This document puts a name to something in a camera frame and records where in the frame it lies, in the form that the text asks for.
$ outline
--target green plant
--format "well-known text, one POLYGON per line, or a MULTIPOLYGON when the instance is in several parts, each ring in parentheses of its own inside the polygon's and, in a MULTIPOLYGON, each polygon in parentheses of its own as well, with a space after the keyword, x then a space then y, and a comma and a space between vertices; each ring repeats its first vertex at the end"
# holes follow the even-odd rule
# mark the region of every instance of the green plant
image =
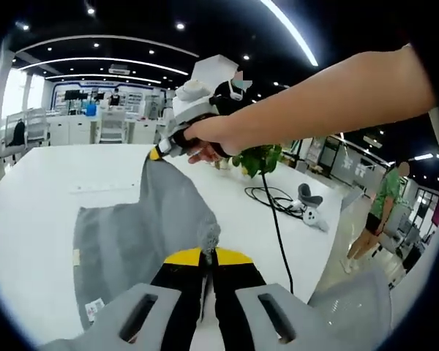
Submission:
POLYGON ((277 167, 282 147, 280 145, 264 145, 248 148, 233 157, 233 166, 241 165, 250 178, 254 178, 260 170, 263 174, 271 173, 277 167))

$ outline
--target person in black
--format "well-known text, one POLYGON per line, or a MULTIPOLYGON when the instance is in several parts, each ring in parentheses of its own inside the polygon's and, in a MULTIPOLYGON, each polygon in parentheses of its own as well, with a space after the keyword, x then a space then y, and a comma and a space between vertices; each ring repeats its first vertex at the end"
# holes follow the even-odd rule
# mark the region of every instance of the person in black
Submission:
POLYGON ((120 96, 119 96, 119 88, 115 88, 113 94, 109 98, 110 106, 119 106, 120 96))
POLYGON ((247 97, 250 85, 252 82, 244 81, 242 71, 237 72, 233 79, 219 84, 214 91, 215 97, 219 97, 216 104, 219 113, 227 116, 250 105, 251 100, 247 97))

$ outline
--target green shirt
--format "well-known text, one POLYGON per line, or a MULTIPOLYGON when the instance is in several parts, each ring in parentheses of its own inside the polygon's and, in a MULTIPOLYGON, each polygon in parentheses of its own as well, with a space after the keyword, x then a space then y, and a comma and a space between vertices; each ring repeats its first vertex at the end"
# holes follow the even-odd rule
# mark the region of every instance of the green shirt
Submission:
POLYGON ((382 218, 383 204, 387 197, 391 197, 394 201, 397 199, 400 189, 400 177, 398 175, 398 170, 394 168, 385 177, 383 177, 375 200, 372 203, 371 214, 377 218, 382 218))

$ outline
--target black ceiling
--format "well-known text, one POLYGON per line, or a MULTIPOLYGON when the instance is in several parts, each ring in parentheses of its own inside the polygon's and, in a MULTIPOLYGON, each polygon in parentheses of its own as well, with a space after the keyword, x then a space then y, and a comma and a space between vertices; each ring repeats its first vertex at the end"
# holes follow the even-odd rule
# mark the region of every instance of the black ceiling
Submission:
MULTIPOLYGON (((112 57, 151 62, 188 73, 199 59, 222 54, 240 64, 245 79, 253 79, 251 96, 258 99, 256 95, 260 93, 263 99, 355 53, 395 50, 409 41, 388 1, 274 0, 274 3, 296 25, 318 67, 310 64, 287 29, 260 0, 32 1, 18 18, 29 24, 30 30, 16 26, 10 32, 9 43, 11 50, 18 51, 44 40, 82 34, 137 37, 188 50, 199 58, 145 42, 102 38, 52 42, 26 52, 40 61, 112 57), (94 16, 87 13, 88 6, 95 8, 94 16), (185 30, 177 30, 177 22, 185 23, 185 30), (100 45, 98 48, 94 47, 95 42, 100 45), (250 57, 249 61, 242 58, 244 54, 250 57)), ((108 73, 112 63, 67 61, 50 66, 63 75, 88 74, 108 73)), ((19 58, 14 63, 16 67, 27 64, 19 58)), ((180 86, 188 77, 137 64, 128 67, 136 71, 134 77, 160 80, 159 86, 164 88, 180 86)), ((44 71, 41 67, 31 70, 41 75, 44 71)), ((439 153, 428 115, 345 133, 345 138, 367 148, 369 145, 362 139, 365 135, 376 136, 383 144, 382 148, 370 151, 387 161, 439 153)), ((412 162, 412 170, 420 184, 439 189, 439 159, 412 162)))

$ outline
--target gray cloth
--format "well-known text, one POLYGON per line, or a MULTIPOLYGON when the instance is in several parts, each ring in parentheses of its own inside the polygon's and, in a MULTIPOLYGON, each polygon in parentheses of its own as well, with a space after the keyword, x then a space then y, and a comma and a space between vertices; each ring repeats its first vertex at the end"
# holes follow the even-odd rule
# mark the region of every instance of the gray cloth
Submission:
POLYGON ((110 303, 138 283, 149 284, 165 258, 218 243, 220 227, 192 181, 165 161, 146 160, 140 200, 105 208, 81 208, 75 225, 75 296, 83 328, 85 304, 110 303))

